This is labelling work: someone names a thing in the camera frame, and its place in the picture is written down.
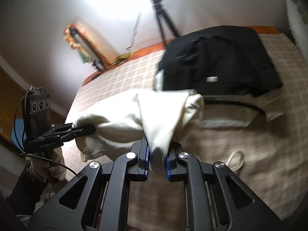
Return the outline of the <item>gloved left hand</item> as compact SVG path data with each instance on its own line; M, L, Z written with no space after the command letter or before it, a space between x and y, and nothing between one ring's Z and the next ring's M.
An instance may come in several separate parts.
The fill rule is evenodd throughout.
M65 181L66 169L59 164L64 165L64 157L62 148L53 149L51 152L39 154L40 157L47 158L49 161L31 158L30 163L26 168L27 175L32 179L39 182L63 182Z

